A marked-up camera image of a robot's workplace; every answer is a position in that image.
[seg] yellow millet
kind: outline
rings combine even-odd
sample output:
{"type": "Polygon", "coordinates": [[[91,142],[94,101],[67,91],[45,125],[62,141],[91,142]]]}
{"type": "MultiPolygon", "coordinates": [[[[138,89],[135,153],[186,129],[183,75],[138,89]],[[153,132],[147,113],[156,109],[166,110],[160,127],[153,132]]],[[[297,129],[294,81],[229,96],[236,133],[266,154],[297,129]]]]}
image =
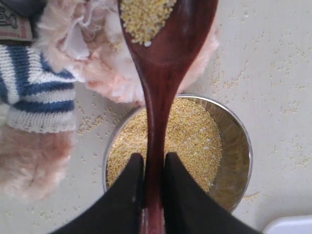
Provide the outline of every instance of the yellow millet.
{"type": "MultiPolygon", "coordinates": [[[[113,143],[106,169],[108,187],[118,178],[132,153],[140,153],[146,159],[146,147],[147,117],[143,109],[126,124],[113,143]]],[[[221,147],[218,127],[205,108],[176,98],[168,120],[165,152],[177,152],[186,169],[207,192],[219,167],[221,147]]]]}
{"type": "Polygon", "coordinates": [[[150,46],[165,26],[176,0],[122,0],[120,17],[133,43],[150,46]]]}

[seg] pink plush fur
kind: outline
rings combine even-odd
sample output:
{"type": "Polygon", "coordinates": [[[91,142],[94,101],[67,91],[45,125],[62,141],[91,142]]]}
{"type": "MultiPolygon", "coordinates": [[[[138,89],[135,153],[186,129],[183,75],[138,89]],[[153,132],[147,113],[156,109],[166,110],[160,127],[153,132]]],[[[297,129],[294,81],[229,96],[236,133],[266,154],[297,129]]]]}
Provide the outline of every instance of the pink plush fur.
{"type": "MultiPolygon", "coordinates": [[[[214,22],[178,93],[204,72],[218,45],[214,22]]],[[[39,24],[36,47],[56,71],[70,70],[101,95],[115,102],[144,103],[139,77],[122,35],[116,0],[49,0],[39,24]],[[88,25],[79,25],[90,55],[87,59],[75,59],[62,46],[73,22],[80,17],[88,19],[90,15],[88,25]]]]}
{"type": "Polygon", "coordinates": [[[73,134],[28,133],[4,125],[0,137],[0,188],[26,200],[46,198],[64,178],[73,134]]]}

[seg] spoon bowl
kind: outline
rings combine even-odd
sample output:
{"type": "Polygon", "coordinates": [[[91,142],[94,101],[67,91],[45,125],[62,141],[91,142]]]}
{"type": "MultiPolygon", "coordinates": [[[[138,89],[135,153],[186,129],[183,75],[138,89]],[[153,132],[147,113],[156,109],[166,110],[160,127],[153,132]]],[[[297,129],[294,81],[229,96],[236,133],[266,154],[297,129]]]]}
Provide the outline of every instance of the spoon bowl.
{"type": "MultiPolygon", "coordinates": [[[[121,2],[118,0],[119,15],[121,2]]],[[[161,174],[169,112],[180,83],[210,31],[217,4],[218,0],[177,0],[150,47],[132,43],[131,35],[122,26],[141,80],[148,115],[143,234],[163,233],[161,174]]]]}

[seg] white floor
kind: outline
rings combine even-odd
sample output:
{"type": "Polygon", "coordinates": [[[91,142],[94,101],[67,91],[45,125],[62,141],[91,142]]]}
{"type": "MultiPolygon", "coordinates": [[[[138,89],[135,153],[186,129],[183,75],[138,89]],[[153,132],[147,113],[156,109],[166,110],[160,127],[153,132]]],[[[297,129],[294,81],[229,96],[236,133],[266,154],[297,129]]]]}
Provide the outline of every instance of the white floor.
{"type": "MultiPolygon", "coordinates": [[[[190,90],[226,104],[247,127],[253,175],[234,215],[258,230],[278,217],[312,215],[310,11],[310,0],[220,0],[221,46],[190,90]]],[[[67,178],[42,203],[25,205],[1,197],[1,234],[48,233],[102,195],[106,141],[126,109],[81,85],[77,101],[84,133],[78,136],[67,178]],[[99,115],[104,122],[84,131],[90,122],[83,117],[92,122],[99,115]]]]}

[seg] striped sweater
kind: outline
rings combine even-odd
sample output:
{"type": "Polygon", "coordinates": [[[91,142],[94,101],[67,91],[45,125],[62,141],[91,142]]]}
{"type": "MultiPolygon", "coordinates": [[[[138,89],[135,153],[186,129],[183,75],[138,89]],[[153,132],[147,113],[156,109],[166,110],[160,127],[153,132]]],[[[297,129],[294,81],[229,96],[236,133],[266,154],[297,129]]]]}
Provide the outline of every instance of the striped sweater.
{"type": "Polygon", "coordinates": [[[71,73],[54,73],[34,49],[0,45],[0,100],[10,105],[7,124],[35,133],[75,128],[71,73]]]}

